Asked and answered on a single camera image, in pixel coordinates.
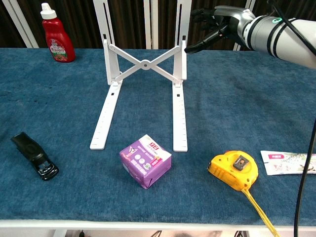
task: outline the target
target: blue tablecloth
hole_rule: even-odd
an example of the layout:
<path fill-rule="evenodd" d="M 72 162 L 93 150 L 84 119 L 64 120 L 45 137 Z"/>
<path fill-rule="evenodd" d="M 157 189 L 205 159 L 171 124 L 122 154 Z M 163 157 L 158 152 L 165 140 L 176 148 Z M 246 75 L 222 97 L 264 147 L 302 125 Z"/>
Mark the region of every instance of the blue tablecloth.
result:
<path fill-rule="evenodd" d="M 164 50 L 128 50 L 154 59 Z M 0 219 L 263 225 L 241 193 L 210 175 L 227 150 L 251 154 L 250 192 L 275 225 L 292 225 L 300 175 L 267 176 L 260 150 L 306 153 L 315 118 L 316 71 L 258 52 L 188 56 L 184 82 L 187 153 L 172 151 L 171 82 L 139 70 L 124 80 L 105 150 L 90 141 L 109 86 L 101 49 L 77 49 L 57 63 L 47 49 L 0 49 Z M 121 71 L 130 63 L 119 59 Z M 173 59 L 160 64 L 172 72 Z M 60 173 L 45 182 L 10 138 L 25 131 Z M 173 155 L 172 168 L 144 190 L 119 151 L 149 134 Z M 316 223 L 316 176 L 308 175 L 301 225 Z"/>

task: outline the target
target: ketchup bottle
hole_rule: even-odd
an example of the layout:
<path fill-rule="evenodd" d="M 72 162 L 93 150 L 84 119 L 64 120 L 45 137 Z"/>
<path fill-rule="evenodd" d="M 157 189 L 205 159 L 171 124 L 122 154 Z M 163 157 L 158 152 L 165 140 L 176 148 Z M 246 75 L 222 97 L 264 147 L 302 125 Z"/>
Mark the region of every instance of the ketchup bottle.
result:
<path fill-rule="evenodd" d="M 56 12 L 48 3 L 42 3 L 40 12 L 45 29 L 45 36 L 51 55 L 57 62 L 69 63 L 75 59 L 75 50 L 63 23 L 57 18 Z"/>

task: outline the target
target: tape measure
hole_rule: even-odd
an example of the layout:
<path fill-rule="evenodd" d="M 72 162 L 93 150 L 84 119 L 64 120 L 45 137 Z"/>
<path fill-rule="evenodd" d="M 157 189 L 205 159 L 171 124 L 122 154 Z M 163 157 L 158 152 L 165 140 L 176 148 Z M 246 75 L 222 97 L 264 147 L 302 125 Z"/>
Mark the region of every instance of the tape measure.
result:
<path fill-rule="evenodd" d="M 251 185 L 258 177 L 257 164 L 250 155 L 242 151 L 229 151 L 223 155 L 218 155 L 211 160 L 208 171 L 233 189 L 242 191 L 257 210 L 271 233 L 275 237 L 280 237 L 264 211 L 249 192 Z"/>

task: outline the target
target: robotic hand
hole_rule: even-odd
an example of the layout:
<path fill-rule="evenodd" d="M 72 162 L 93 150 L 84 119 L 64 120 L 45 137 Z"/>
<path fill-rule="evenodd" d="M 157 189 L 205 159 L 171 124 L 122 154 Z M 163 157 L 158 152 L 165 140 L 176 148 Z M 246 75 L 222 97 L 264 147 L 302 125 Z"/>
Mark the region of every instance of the robotic hand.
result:
<path fill-rule="evenodd" d="M 197 9 L 191 12 L 193 22 L 206 22 L 211 29 L 202 41 L 185 49 L 188 54 L 206 49 L 221 38 L 233 39 L 252 50 L 316 69 L 316 55 L 279 17 L 255 15 L 245 8 L 217 6 L 215 9 Z M 303 37 L 316 47 L 316 22 L 289 19 Z"/>

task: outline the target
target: purple box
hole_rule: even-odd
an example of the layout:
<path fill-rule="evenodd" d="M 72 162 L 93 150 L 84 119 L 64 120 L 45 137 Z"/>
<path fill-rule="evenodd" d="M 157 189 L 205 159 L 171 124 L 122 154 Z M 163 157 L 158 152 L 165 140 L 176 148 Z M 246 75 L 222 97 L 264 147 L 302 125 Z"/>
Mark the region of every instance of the purple box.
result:
<path fill-rule="evenodd" d="M 126 171 L 144 188 L 149 188 L 171 168 L 171 154 L 145 135 L 120 153 Z"/>

